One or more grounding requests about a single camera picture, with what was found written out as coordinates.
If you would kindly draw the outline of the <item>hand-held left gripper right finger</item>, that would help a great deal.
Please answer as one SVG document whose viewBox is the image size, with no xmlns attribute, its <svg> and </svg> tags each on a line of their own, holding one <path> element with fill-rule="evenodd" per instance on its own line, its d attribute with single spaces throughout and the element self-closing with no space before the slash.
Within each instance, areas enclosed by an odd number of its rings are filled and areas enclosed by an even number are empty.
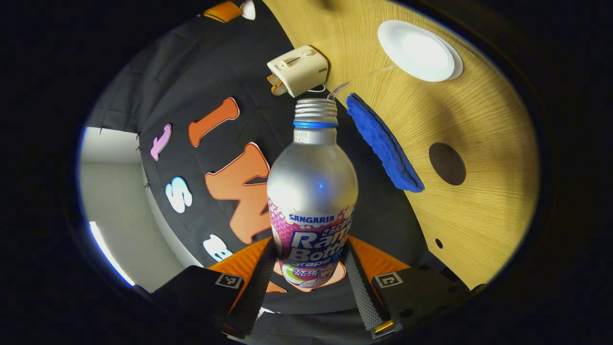
<svg viewBox="0 0 613 345">
<path fill-rule="evenodd" d="M 409 266 L 349 236 L 344 268 L 366 331 L 390 338 L 440 318 L 479 293 L 427 265 Z"/>
</svg>

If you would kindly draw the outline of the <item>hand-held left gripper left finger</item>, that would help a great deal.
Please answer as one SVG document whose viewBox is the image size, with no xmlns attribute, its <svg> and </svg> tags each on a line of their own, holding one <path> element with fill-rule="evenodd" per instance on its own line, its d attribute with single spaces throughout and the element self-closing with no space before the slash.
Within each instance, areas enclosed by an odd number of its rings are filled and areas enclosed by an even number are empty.
<svg viewBox="0 0 613 345">
<path fill-rule="evenodd" d="M 262 306 L 276 254 L 274 240 L 265 238 L 209 268 L 185 268 L 152 299 L 167 311 L 245 338 Z"/>
</svg>

